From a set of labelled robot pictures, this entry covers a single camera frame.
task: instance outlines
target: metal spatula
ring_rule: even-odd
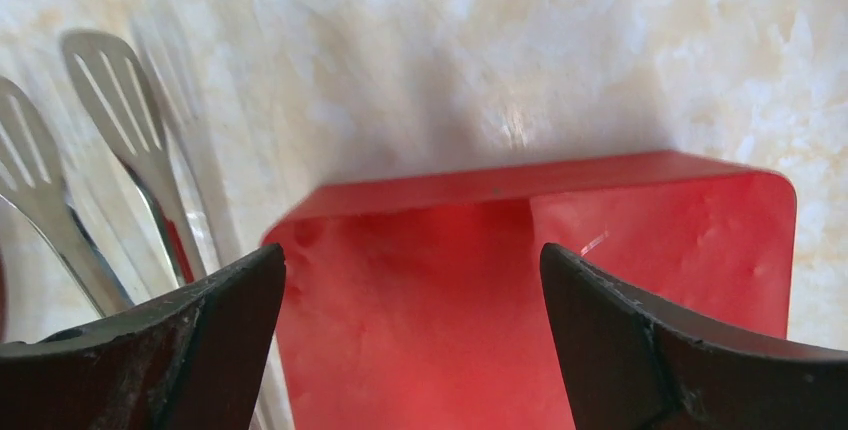
[[[44,237],[101,316],[132,307],[73,208],[47,125],[24,92],[3,77],[0,141],[0,196]]]
[[[159,108],[135,53],[114,35],[77,30],[63,36],[62,54],[82,106],[147,200],[177,284],[202,278]]]

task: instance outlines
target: red box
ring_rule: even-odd
[[[784,177],[672,151],[319,189],[264,239],[289,268],[277,337],[295,424],[573,428],[544,243],[784,337],[794,227]]]

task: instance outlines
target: stainless steel turner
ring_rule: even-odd
[[[0,196],[47,241],[101,316],[133,306],[73,207],[59,149],[35,105],[0,77]]]
[[[75,30],[63,36],[62,54],[82,106],[147,201],[178,286],[204,277],[159,108],[135,53],[114,35]]]

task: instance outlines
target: beige marble surface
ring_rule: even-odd
[[[671,147],[791,178],[790,336],[848,348],[846,11],[848,0],[0,0],[0,73],[50,118],[83,216],[124,275],[161,255],[70,90],[57,42],[72,27],[126,38],[160,72],[210,202],[204,214],[183,186],[210,266],[253,248],[322,182]],[[0,212],[7,337],[93,319],[25,220]]]

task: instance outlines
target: kitchen utensil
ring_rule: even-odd
[[[167,260],[162,264],[158,263],[161,254],[159,248],[138,245],[138,240],[134,237],[126,238],[147,233],[149,222],[143,218],[143,212],[147,211],[146,202],[137,199],[127,201],[126,204],[120,202],[126,198],[125,192],[138,190],[122,169],[115,172],[121,168],[121,164],[102,138],[92,138],[94,135],[91,133],[91,120],[80,118],[78,103],[67,98],[68,90],[73,91],[67,73],[50,65],[52,62],[36,60],[30,66],[23,67],[20,72],[23,80],[21,83],[25,83],[30,91],[41,97],[42,102],[49,98],[50,105],[55,107],[51,114],[57,118],[54,123],[62,132],[55,133],[54,137],[59,146],[68,188],[78,202],[77,211],[88,217],[88,228],[97,241],[103,238],[104,245],[108,245],[107,242],[116,244],[112,251],[104,249],[104,256],[134,303],[145,302],[153,296],[171,291],[174,286],[170,272],[150,271],[151,265],[169,268]],[[33,71],[35,68],[41,68],[41,71]],[[34,99],[33,103],[38,106],[39,100]],[[135,208],[142,210],[142,218],[138,218],[139,212],[133,211]],[[156,227],[149,230],[156,233]]]
[[[148,202],[177,285],[205,275],[159,107],[135,53],[120,38],[90,30],[66,33],[62,53],[82,106]]]
[[[186,157],[192,179],[195,183],[204,182],[202,190],[198,188],[197,196],[207,218],[209,232],[214,236],[212,257],[218,261],[232,261],[239,249],[231,217],[227,209],[220,208],[226,195],[217,174],[217,165],[210,161],[214,160],[214,156],[209,153],[211,142],[206,127],[209,115],[205,113],[210,107],[204,103],[199,82],[195,80],[191,47],[182,33],[179,15],[167,0],[158,0],[151,5],[148,18],[141,19],[137,25],[135,36],[141,45],[139,60],[150,76],[154,96],[164,112],[162,117],[176,129],[172,136]],[[291,411],[278,349],[276,339],[273,339],[251,429],[291,428]]]
[[[73,207],[56,142],[30,99],[0,77],[0,195],[23,213],[101,316],[133,303]]]
[[[269,245],[121,315],[0,345],[0,428],[244,430],[285,277]]]

